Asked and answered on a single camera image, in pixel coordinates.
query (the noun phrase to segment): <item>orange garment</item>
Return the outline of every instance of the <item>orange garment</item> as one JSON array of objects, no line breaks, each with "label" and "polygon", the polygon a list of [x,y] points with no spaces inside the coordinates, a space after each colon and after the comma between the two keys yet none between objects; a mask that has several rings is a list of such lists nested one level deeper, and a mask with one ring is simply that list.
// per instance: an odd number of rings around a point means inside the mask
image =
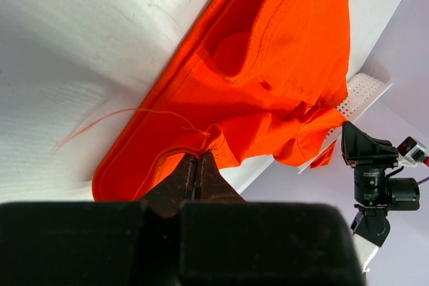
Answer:
[{"label": "orange garment", "polygon": [[134,200],[180,153],[219,168],[273,154],[298,166],[319,152],[347,97],[348,0],[212,0],[99,165],[96,200]]}]

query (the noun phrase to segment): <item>perforated panel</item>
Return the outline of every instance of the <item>perforated panel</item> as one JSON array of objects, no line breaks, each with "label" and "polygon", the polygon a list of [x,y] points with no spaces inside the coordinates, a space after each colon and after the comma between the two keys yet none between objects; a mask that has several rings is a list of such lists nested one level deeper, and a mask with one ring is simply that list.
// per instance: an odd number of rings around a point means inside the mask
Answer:
[{"label": "perforated panel", "polygon": [[[344,102],[338,105],[336,109],[342,112],[350,122],[353,122],[360,117],[390,86],[391,84],[383,83],[364,73],[354,75],[347,83],[347,89],[349,91],[348,97]],[[340,127],[331,129],[326,136],[319,154],[332,144],[340,134]],[[304,171],[314,159],[298,167],[298,173]]]}]

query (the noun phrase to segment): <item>thread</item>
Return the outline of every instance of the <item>thread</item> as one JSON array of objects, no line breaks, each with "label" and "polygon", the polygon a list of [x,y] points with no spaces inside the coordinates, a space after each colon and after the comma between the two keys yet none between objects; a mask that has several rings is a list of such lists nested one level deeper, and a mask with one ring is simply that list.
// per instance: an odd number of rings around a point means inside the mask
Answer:
[{"label": "thread", "polygon": [[61,142],[56,144],[56,148],[54,150],[54,153],[56,153],[61,147],[63,147],[65,144],[67,144],[68,142],[70,142],[71,140],[75,139],[76,137],[78,137],[79,135],[83,134],[84,132],[86,132],[87,130],[91,129],[93,126],[97,125],[98,123],[104,121],[105,119],[108,119],[109,117],[114,117],[115,115],[124,113],[124,112],[130,112],[130,111],[134,111],[134,112],[139,112],[139,111],[145,111],[145,112],[149,112],[149,113],[157,113],[157,114],[170,114],[170,115],[174,115],[175,117],[178,117],[179,119],[184,120],[186,123],[188,123],[188,125],[190,126],[190,128],[187,127],[183,127],[183,129],[187,129],[187,130],[191,130],[191,131],[197,131],[203,135],[205,135],[206,137],[208,137],[210,134],[206,131],[202,131],[198,128],[196,128],[186,117],[183,117],[180,114],[177,114],[175,112],[170,112],[170,111],[157,111],[157,110],[152,110],[152,109],[145,109],[142,107],[136,108],[136,109],[122,109],[122,110],[118,110],[112,113],[109,113],[108,115],[105,115],[91,123],[89,123],[86,127],[84,127],[83,129],[79,130],[78,132],[76,132],[75,134],[71,134],[69,135],[67,138],[65,138],[64,140],[62,140]]}]

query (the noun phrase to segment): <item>orange shirt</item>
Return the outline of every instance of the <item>orange shirt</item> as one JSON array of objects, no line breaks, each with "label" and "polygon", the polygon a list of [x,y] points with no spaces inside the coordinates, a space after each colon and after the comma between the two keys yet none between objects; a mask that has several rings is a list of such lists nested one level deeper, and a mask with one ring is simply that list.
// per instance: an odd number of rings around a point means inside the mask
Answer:
[{"label": "orange shirt", "polygon": [[212,0],[99,165],[96,200],[134,200],[181,153],[220,168],[312,159],[347,97],[348,0]]}]

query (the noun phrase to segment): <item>white plastic basket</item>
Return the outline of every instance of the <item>white plastic basket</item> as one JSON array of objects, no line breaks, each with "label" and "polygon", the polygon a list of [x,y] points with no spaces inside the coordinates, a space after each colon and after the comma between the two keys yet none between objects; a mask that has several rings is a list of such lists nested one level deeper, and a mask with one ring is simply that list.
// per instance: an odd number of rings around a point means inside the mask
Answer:
[{"label": "white plastic basket", "polygon": [[[348,97],[337,106],[350,121],[360,117],[383,93],[390,88],[389,74],[379,66],[364,66],[359,74],[354,75],[347,83]],[[341,135],[341,127],[331,129],[324,140],[318,156]],[[303,172],[317,157],[298,167],[298,173]]]}]

